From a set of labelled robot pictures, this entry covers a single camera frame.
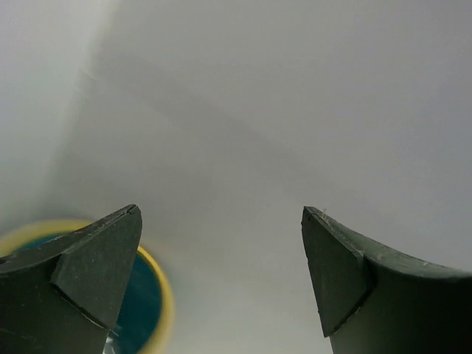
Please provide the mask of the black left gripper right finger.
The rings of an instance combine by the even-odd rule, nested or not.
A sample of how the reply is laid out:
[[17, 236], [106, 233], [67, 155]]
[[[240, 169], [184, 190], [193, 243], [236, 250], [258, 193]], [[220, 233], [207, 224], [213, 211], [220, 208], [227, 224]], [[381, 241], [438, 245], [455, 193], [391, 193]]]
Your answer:
[[409, 256], [315, 207], [302, 239], [335, 353], [469, 353], [471, 274]]

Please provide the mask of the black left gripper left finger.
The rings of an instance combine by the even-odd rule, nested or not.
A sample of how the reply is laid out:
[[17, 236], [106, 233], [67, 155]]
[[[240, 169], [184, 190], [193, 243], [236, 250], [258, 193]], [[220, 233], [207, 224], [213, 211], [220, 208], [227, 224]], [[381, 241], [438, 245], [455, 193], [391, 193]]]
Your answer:
[[142, 233], [131, 204], [1, 258], [1, 352], [101, 353], [117, 323]]

